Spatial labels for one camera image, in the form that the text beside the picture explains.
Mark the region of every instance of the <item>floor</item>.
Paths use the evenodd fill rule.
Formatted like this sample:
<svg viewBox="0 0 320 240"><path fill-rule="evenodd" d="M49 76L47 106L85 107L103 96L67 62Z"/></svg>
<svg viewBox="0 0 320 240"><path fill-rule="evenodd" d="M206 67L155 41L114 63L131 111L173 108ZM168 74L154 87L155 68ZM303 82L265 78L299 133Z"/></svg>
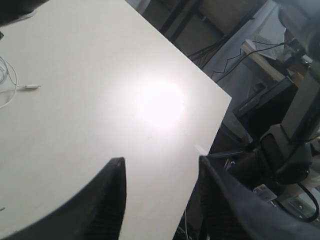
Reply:
<svg viewBox="0 0 320 240"><path fill-rule="evenodd" d="M167 32L166 36L171 36L181 20L186 16L188 7L184 9L177 21ZM143 17L156 29L160 29L171 11L161 0L151 0L145 10ZM214 30L207 21L202 21L201 17L194 15L189 24L185 27L179 38L174 43L186 56L209 45L212 45L221 38L221 34Z"/></svg>

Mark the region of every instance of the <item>table surface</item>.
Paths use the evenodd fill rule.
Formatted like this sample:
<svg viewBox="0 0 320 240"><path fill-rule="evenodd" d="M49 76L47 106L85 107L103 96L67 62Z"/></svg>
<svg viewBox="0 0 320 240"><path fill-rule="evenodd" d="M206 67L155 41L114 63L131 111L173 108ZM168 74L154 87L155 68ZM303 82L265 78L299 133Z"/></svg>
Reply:
<svg viewBox="0 0 320 240"><path fill-rule="evenodd" d="M0 238L125 157L120 240L171 240L231 98L125 1L51 0L1 31L41 88L0 109Z"/></svg>

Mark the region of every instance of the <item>white table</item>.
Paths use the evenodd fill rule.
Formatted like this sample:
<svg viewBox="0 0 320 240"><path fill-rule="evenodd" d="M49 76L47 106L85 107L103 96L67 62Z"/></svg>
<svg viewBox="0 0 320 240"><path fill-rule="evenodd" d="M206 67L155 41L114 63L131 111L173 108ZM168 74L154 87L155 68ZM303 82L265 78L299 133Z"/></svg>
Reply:
<svg viewBox="0 0 320 240"><path fill-rule="evenodd" d="M20 84L42 87L0 109L0 238L123 156L120 239L171 240L230 97L121 0L51 0L1 31Z"/></svg>

